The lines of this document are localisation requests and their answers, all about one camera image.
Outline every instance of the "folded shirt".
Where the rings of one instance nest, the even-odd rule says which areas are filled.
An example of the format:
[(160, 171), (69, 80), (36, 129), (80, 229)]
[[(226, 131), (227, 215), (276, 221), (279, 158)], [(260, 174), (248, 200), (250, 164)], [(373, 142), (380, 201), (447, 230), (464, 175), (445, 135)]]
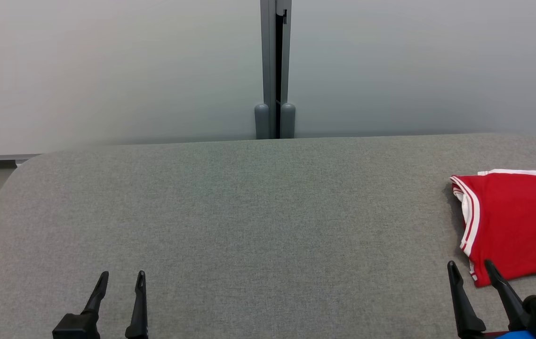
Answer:
[(486, 259), (506, 279), (536, 273), (536, 171), (508, 171), (450, 178), (465, 219), (460, 247), (477, 287), (490, 284)]

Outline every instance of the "white stripe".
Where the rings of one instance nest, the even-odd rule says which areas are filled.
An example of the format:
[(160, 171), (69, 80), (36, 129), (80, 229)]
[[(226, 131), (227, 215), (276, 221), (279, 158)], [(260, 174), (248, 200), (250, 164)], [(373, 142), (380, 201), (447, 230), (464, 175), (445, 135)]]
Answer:
[(487, 176), (491, 173), (506, 173), (506, 174), (529, 174), (531, 176), (536, 176), (536, 171), (529, 171), (525, 169), (503, 169), (503, 168), (496, 168), (492, 169), (491, 171), (481, 171), (477, 172), (477, 176)]
[[(452, 180), (452, 182), (454, 182), (456, 186), (458, 186), (458, 187), (454, 187), (454, 189), (461, 189), (462, 191), (462, 187), (457, 184), (454, 177), (451, 177), (450, 180)], [(455, 196), (457, 196), (457, 198), (459, 198), (459, 200), (462, 202), (462, 214), (464, 215), (464, 225), (465, 225), (464, 234), (462, 235), (462, 239), (460, 242), (460, 248), (462, 249), (462, 247), (464, 247), (464, 244), (466, 243), (464, 240), (466, 239), (466, 235), (468, 233), (468, 229), (470, 226), (470, 221), (472, 219), (472, 208), (470, 204), (471, 198), (468, 194), (465, 194), (464, 191), (462, 191), (462, 197), (458, 197), (457, 194), (455, 194)]]
[(475, 273), (475, 264), (472, 261), (468, 261), (468, 272), (471, 273), (471, 277), (474, 281), (477, 281), (477, 273)]
[(477, 236), (477, 230), (479, 229), (479, 219), (481, 215), (481, 208), (479, 206), (479, 199), (477, 198), (477, 195), (475, 192), (472, 191), (460, 178), (458, 177), (452, 177), (450, 178), (455, 184), (458, 185), (459, 188), (464, 191), (465, 194), (470, 197), (472, 200), (472, 206), (473, 209), (470, 211), (474, 217), (472, 218), (472, 224), (466, 225), (464, 230), (464, 235), (462, 236), (462, 242), (461, 242), (461, 248), (464, 246), (464, 241), (466, 239), (466, 236), (468, 234), (468, 239), (466, 239), (466, 247), (464, 249), (464, 253), (467, 256), (471, 255), (472, 245), (475, 242), (475, 237)]

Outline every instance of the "white wall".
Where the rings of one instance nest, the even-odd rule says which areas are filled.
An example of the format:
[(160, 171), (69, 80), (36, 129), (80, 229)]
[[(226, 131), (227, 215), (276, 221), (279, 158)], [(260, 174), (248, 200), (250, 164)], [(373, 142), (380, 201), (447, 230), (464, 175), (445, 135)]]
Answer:
[(0, 154), (253, 139), (259, 0), (0, 0)]
[(296, 137), (536, 135), (536, 0), (293, 0)]

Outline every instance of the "gray fabric surface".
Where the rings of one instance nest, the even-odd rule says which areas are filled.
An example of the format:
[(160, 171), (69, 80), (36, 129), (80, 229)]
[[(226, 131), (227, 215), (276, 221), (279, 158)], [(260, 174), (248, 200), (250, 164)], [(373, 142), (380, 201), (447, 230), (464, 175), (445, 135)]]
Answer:
[[(0, 192), (0, 338), (50, 338), (109, 270), (123, 338), (138, 270), (151, 338), (453, 338), (451, 174), (536, 169), (536, 139), (451, 135), (107, 146), (36, 157)], [(536, 275), (512, 282), (536, 293)]]

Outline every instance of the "fabric texture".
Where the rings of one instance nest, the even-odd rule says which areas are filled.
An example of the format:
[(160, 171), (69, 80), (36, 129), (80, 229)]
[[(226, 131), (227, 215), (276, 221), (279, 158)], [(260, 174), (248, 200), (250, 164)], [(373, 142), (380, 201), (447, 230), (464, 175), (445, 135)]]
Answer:
[(453, 176), (462, 198), (465, 233), (461, 249), (472, 263), (477, 287), (491, 282), (485, 260), (506, 279), (536, 273), (536, 175)]
[[(536, 168), (536, 138), (357, 137), (104, 146), (35, 157), (0, 192), (0, 338), (48, 339), (110, 272), (123, 338), (145, 270), (149, 334), (454, 338), (464, 233), (450, 174)], [(524, 298), (536, 275), (512, 282)], [(491, 287), (465, 283), (490, 331)]]

